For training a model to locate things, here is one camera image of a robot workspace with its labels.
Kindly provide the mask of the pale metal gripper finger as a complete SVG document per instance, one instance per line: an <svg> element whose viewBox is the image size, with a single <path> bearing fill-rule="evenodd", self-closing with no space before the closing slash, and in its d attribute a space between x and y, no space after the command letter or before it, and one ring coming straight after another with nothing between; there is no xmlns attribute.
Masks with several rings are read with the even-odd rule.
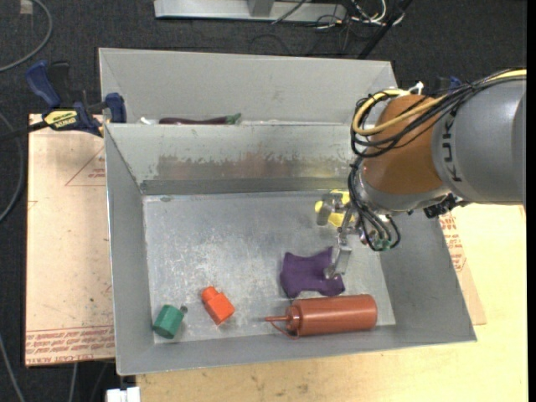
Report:
<svg viewBox="0 0 536 402"><path fill-rule="evenodd" d="M326 225L330 215L333 213L336 199L332 195L324 195L316 203L317 225Z"/></svg>
<svg viewBox="0 0 536 402"><path fill-rule="evenodd" d="M343 276L348 268L348 262L353 250L346 240L339 240L338 243L329 249L329 263L323 274L327 279L334 279Z"/></svg>

